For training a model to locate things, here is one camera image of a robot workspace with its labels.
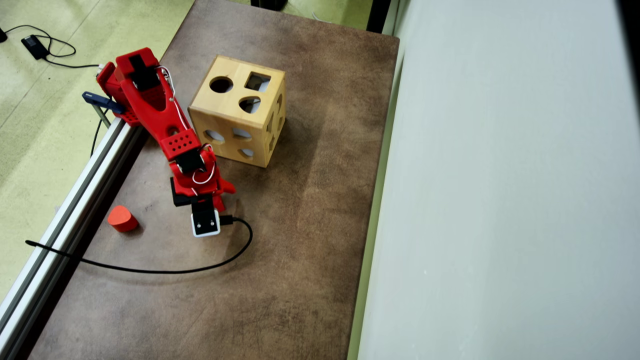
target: circular hole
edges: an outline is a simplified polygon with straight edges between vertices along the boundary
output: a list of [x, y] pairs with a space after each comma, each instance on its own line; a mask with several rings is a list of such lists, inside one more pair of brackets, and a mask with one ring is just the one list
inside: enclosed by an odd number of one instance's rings
[[225, 143], [225, 137], [220, 135], [219, 132], [213, 130], [205, 130], [204, 135], [215, 144]]
[[260, 98], [257, 96], [245, 97], [240, 100], [240, 108], [244, 110], [245, 113], [253, 114], [258, 111], [260, 107]]
[[251, 149], [238, 149], [238, 152], [245, 159], [251, 159], [253, 157], [253, 150], [251, 150]]
[[213, 78], [209, 83], [209, 88], [213, 90], [213, 92], [217, 92], [219, 94], [224, 94], [225, 92], [229, 92], [234, 87], [233, 81], [226, 76], [218, 76], [217, 78]]
[[237, 127], [232, 127], [231, 130], [234, 133], [234, 139], [244, 141], [251, 140], [251, 134], [247, 130], [238, 129]]

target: white wire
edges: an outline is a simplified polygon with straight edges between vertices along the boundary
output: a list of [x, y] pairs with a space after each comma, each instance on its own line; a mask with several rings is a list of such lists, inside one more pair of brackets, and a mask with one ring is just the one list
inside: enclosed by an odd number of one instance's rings
[[[205, 147], [207, 147], [207, 146], [211, 148], [211, 151], [213, 151], [213, 146], [211, 146], [211, 144], [209, 144], [209, 143], [208, 143], [208, 144], [205, 144], [202, 148], [204, 149], [204, 148], [205, 148]], [[211, 174], [209, 174], [209, 178], [208, 178], [208, 179], [206, 179], [206, 180], [205, 180], [204, 182], [202, 182], [202, 183], [201, 183], [201, 182], [196, 181], [196, 172], [194, 171], [194, 172], [193, 172], [193, 176], [191, 176], [191, 180], [193, 180], [193, 182], [194, 182], [194, 183], [196, 183], [196, 184], [198, 184], [198, 185], [206, 184], [206, 183], [208, 183], [208, 182], [211, 180], [211, 178], [213, 177], [213, 173], [214, 173], [215, 171], [216, 171], [216, 163], [213, 163], [213, 167], [211, 168]]]
[[178, 117], [180, 118], [180, 122], [182, 123], [182, 126], [184, 126], [185, 130], [188, 130], [189, 126], [186, 124], [186, 119], [182, 117], [180, 106], [178, 106], [178, 99], [175, 98], [175, 88], [173, 87], [173, 78], [171, 77], [171, 72], [169, 71], [169, 69], [167, 69], [164, 66], [158, 66], [157, 69], [166, 71], [166, 74], [169, 77], [169, 86], [171, 87], [171, 91], [173, 92], [173, 97], [169, 100], [175, 105], [175, 109], [178, 111]]

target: brown table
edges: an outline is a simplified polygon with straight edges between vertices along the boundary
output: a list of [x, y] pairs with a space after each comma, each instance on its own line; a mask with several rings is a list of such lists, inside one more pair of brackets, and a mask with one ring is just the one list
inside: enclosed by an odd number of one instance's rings
[[[287, 122], [267, 169], [219, 158], [237, 193], [226, 213], [255, 233], [233, 263], [191, 275], [129, 274], [80, 264], [33, 359], [345, 358], [398, 39], [282, 13], [196, 1], [162, 64], [182, 107], [223, 54], [287, 73]], [[241, 224], [191, 234], [155, 141], [141, 150], [85, 257], [155, 269], [216, 263], [242, 247]]]

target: red robot arm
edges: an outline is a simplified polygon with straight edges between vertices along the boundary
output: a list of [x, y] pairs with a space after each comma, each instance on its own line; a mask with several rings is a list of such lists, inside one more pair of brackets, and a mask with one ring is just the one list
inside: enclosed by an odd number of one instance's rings
[[220, 195], [236, 189], [220, 176], [212, 147], [203, 146], [189, 125], [163, 74], [168, 70], [148, 47], [117, 57], [116, 64], [109, 62], [97, 77], [105, 94], [125, 108], [116, 115], [143, 126], [160, 145], [173, 172], [173, 202], [191, 205], [194, 235], [217, 234], [218, 210], [225, 209]]

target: black cable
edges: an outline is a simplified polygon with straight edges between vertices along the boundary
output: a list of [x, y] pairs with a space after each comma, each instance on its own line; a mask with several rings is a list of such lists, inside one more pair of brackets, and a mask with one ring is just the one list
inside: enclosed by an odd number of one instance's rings
[[136, 273], [139, 273], [139, 274], [191, 274], [191, 273], [194, 273], [194, 272], [201, 272], [201, 271], [211, 270], [213, 268], [218, 268], [218, 267], [221, 267], [223, 265], [229, 264], [231, 261], [235, 260], [238, 256], [240, 256], [246, 250], [246, 248], [249, 247], [249, 244], [251, 244], [251, 240], [253, 239], [253, 230], [251, 229], [251, 225], [249, 225], [248, 222], [244, 221], [241, 218], [235, 218], [234, 217], [234, 218], [232, 218], [232, 220], [234, 222], [238, 221], [238, 222], [243, 223], [246, 226], [246, 228], [249, 230], [249, 240], [247, 240], [246, 245], [242, 249], [240, 249], [240, 251], [236, 255], [233, 255], [231, 258], [228, 258], [228, 259], [224, 260], [221, 263], [217, 263], [215, 265], [205, 266], [203, 268], [195, 268], [195, 269], [187, 269], [187, 270], [145, 270], [145, 269], [125, 268], [125, 267], [122, 267], [122, 266], [103, 264], [103, 263], [98, 263], [97, 261], [87, 260], [85, 258], [81, 258], [80, 256], [76, 256], [76, 255], [73, 255], [73, 254], [69, 254], [68, 252], [56, 250], [56, 249], [54, 249], [52, 247], [48, 247], [46, 245], [42, 245], [41, 243], [37, 243], [35, 241], [26, 240], [25, 242], [27, 243], [27, 245], [34, 246], [34, 247], [40, 247], [40, 248], [43, 248], [45, 250], [54, 252], [54, 253], [56, 253], [58, 255], [66, 256], [67, 258], [78, 260], [78, 261], [80, 261], [82, 263], [87, 263], [87, 264], [98, 266], [98, 267], [101, 267], [101, 268], [119, 270], [119, 271], [124, 271], [124, 272], [136, 272]]
[[60, 64], [60, 63], [54, 63], [53, 61], [47, 59], [46, 57], [44, 57], [42, 59], [44, 61], [46, 61], [47, 63], [53, 64], [53, 65], [60, 65], [60, 66], [68, 67], [68, 68], [71, 68], [71, 69], [80, 69], [80, 68], [83, 68], [83, 67], [98, 67], [98, 66], [100, 66], [98, 64], [73, 66], [73, 65], [65, 65], [65, 64]]
[[[47, 52], [48, 52], [49, 54], [48, 54], [47, 56], [51, 55], [51, 56], [53, 56], [54, 58], [66, 58], [67, 56], [72, 56], [72, 55], [75, 55], [75, 54], [76, 54], [76, 48], [75, 48], [73, 45], [71, 45], [70, 43], [68, 43], [68, 42], [66, 42], [66, 41], [60, 40], [60, 39], [58, 39], [58, 38], [54, 38], [54, 37], [52, 37], [51, 35], [49, 35], [49, 33], [48, 33], [48, 32], [44, 31], [43, 29], [36, 28], [36, 27], [35, 27], [35, 26], [33, 26], [33, 25], [18, 25], [18, 26], [15, 26], [15, 27], [13, 27], [13, 28], [11, 28], [11, 29], [9, 29], [9, 30], [5, 31], [5, 33], [8, 33], [8, 32], [9, 32], [9, 31], [11, 31], [11, 30], [15, 30], [15, 29], [17, 29], [17, 28], [23, 28], [23, 27], [33, 28], [33, 29], [36, 29], [36, 30], [38, 30], [38, 31], [41, 31], [41, 32], [45, 33], [45, 35], [46, 35], [46, 36], [42, 36], [42, 35], [34, 35], [34, 36], [39, 37], [39, 38], [48, 38], [48, 39], [49, 39], [49, 45], [47, 46]], [[73, 49], [73, 51], [72, 51], [71, 53], [64, 54], [64, 55], [53, 55], [53, 54], [51, 53], [51, 45], [53, 44], [53, 42], [54, 42], [54, 41], [60, 42], [60, 43], [62, 43], [62, 44], [65, 44], [65, 45], [67, 45], [67, 46], [71, 47], [71, 49]], [[53, 61], [50, 61], [50, 60], [49, 60], [49, 59], [47, 59], [46, 57], [44, 57], [43, 59], [44, 59], [44, 61], [46, 61], [47, 63], [51, 63], [51, 64], [59, 65], [59, 66], [64, 66], [64, 67], [68, 67], [68, 68], [71, 68], [71, 69], [81, 69], [81, 68], [83, 68], [83, 67], [98, 67], [98, 66], [100, 66], [100, 65], [98, 65], [98, 64], [89, 64], [89, 65], [73, 66], [73, 65], [65, 65], [65, 64], [55, 63], [55, 62], [53, 62]]]
[[[109, 109], [105, 109], [103, 114], [107, 115], [107, 111], [109, 111]], [[95, 141], [98, 140], [98, 132], [100, 132], [101, 124], [102, 124], [102, 119], [99, 119], [98, 127], [95, 128], [95, 134], [93, 135], [93, 144], [91, 144], [91, 155], [89, 155], [89, 157], [93, 156], [93, 150], [95, 149]]]

